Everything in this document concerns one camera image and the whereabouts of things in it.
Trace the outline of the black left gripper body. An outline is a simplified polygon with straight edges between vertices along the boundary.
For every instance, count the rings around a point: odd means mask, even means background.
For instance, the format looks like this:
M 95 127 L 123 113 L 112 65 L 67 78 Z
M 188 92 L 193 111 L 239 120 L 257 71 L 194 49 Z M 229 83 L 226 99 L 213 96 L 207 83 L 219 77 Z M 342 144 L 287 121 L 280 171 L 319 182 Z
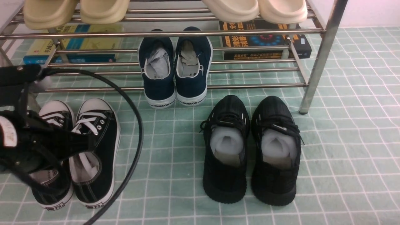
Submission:
M 48 124 L 37 113 L 1 112 L 1 174 L 13 174 L 30 188 L 60 194 L 69 188 L 70 176 L 61 162 L 94 150 L 95 138 Z M 35 181 L 31 174 L 55 169 L 62 178 L 59 187 Z

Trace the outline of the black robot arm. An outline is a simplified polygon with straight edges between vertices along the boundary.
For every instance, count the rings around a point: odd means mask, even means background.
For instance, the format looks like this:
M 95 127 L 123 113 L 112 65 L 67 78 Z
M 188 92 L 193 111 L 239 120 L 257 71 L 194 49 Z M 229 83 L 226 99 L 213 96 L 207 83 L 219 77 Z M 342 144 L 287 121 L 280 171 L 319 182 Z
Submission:
M 11 173 L 30 188 L 58 195 L 69 187 L 70 177 L 61 162 L 83 152 L 94 151 L 95 136 L 78 134 L 49 124 L 39 114 L 28 110 L 30 86 L 53 75 L 40 65 L 1 68 L 1 173 Z M 42 185 L 30 174 L 56 169 L 64 182 L 59 188 Z

